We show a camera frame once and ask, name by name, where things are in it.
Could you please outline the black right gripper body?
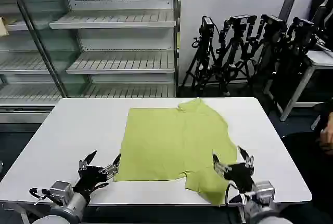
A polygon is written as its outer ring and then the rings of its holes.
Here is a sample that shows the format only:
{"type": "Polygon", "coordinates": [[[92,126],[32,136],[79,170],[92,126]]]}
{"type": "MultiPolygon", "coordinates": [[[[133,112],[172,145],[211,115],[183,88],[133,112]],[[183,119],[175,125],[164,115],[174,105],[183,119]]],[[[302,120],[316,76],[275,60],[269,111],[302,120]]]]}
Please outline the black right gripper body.
{"type": "Polygon", "coordinates": [[[239,192],[250,192],[254,182],[252,175],[254,174],[254,166],[247,163],[236,163],[228,165],[223,173],[223,178],[233,181],[239,192]]]}

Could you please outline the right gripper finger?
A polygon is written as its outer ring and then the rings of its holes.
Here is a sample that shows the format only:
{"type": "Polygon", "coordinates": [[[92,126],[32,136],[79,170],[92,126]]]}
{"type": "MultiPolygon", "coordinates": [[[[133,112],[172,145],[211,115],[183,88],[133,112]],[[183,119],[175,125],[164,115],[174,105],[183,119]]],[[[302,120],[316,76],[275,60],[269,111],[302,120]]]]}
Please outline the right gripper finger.
{"type": "Polygon", "coordinates": [[[226,164],[223,164],[220,162],[218,156],[213,153],[213,168],[215,172],[221,176],[223,179],[230,180],[230,172],[232,171],[232,168],[226,164]]]}
{"type": "Polygon", "coordinates": [[[241,146],[238,146],[238,151],[242,158],[244,159],[244,166],[249,171],[249,174],[253,175],[254,173],[254,156],[250,156],[248,152],[243,149],[241,146]]]}

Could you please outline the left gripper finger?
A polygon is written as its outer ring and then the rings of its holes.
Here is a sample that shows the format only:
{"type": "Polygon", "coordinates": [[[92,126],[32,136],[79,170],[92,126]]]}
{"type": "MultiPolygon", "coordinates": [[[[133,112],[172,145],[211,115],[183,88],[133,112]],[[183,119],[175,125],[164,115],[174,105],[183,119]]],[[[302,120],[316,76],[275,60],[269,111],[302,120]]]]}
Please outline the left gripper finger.
{"type": "Polygon", "coordinates": [[[104,167],[100,170],[100,173],[107,177],[107,180],[113,178],[119,171],[121,154],[119,154],[113,161],[112,164],[104,167]]]}
{"type": "Polygon", "coordinates": [[[97,151],[95,150],[94,152],[92,152],[89,155],[87,155],[84,160],[80,160],[79,161],[79,170],[86,170],[87,167],[88,167],[88,165],[94,159],[96,153],[97,153],[97,151]]]}

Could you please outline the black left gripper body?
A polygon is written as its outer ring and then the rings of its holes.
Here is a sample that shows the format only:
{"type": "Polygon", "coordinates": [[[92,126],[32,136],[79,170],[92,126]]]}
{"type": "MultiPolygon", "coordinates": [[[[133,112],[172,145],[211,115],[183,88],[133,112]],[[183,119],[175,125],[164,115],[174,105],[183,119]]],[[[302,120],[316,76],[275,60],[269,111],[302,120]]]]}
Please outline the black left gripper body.
{"type": "Polygon", "coordinates": [[[100,173],[104,167],[88,166],[86,170],[79,170],[79,180],[73,187],[75,193],[91,195],[95,190],[109,184],[107,177],[100,173]]]}

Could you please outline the person's hand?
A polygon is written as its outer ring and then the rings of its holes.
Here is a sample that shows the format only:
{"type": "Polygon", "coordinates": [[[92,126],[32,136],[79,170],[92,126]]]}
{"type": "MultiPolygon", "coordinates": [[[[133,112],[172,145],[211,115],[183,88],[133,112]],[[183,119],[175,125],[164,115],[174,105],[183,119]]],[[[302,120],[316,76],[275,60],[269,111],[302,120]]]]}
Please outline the person's hand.
{"type": "Polygon", "coordinates": [[[332,124],[327,124],[321,131],[319,144],[325,153],[332,155],[332,124]]]}

